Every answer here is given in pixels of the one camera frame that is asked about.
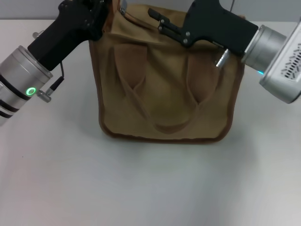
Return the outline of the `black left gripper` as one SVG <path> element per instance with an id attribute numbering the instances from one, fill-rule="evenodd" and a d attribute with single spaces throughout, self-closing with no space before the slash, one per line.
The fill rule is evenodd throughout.
<path id="1" fill-rule="evenodd" d="M 80 43 L 102 37 L 110 6 L 110 0 L 64 0 L 56 20 L 28 46 L 29 52 L 52 71 Z"/>

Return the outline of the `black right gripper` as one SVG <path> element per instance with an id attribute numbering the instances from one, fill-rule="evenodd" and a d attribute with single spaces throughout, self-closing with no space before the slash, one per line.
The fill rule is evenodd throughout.
<path id="1" fill-rule="evenodd" d="M 148 9 L 148 15 L 159 22 L 158 31 L 191 47 L 206 40 L 236 56 L 242 56 L 258 30 L 255 24 L 225 10 L 218 0 L 195 0 L 189 8 L 182 29 L 159 12 Z"/>

